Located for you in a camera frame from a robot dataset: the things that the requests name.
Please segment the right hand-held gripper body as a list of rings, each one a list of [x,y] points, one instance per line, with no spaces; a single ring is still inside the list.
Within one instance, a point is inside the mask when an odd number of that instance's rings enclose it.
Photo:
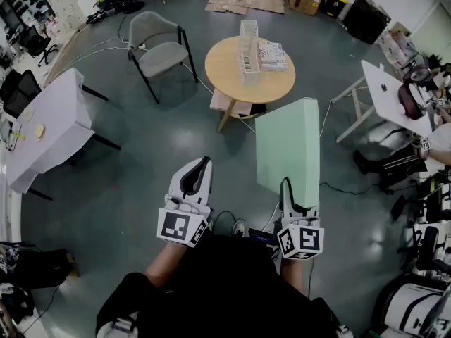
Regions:
[[[309,260],[323,252],[324,229],[317,212],[281,214],[276,234],[284,259]]]

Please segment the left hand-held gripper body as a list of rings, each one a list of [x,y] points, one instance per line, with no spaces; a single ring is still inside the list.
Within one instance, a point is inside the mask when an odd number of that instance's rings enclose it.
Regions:
[[[156,236],[193,248],[206,230],[211,213],[208,205],[167,194],[165,206],[159,209]]]

